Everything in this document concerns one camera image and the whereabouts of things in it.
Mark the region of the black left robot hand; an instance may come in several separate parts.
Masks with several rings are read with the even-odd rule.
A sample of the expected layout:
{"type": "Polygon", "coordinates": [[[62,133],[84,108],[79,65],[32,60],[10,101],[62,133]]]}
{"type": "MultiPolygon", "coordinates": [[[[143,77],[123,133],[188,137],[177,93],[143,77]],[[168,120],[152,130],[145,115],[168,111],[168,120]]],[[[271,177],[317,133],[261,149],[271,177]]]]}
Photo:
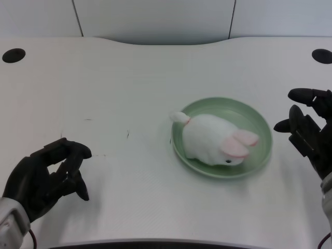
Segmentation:
{"type": "Polygon", "coordinates": [[[66,138],[24,157],[11,172],[3,197],[18,201],[30,222],[49,212],[57,201],[72,193],[89,200],[86,184],[79,170],[91,150],[66,138]]]}

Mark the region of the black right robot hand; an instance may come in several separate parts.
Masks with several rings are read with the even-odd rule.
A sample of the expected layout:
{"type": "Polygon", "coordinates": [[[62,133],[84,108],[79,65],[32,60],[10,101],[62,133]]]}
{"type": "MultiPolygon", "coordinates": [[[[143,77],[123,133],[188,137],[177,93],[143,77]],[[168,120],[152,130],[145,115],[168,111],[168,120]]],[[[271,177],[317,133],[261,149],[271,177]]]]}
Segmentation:
{"type": "Polygon", "coordinates": [[[304,115],[297,105],[289,110],[288,119],[278,122],[274,130],[290,133],[289,141],[311,162],[320,179],[331,173],[331,91],[296,88],[288,97],[298,103],[311,107],[326,125],[320,128],[309,115],[304,115]]]}

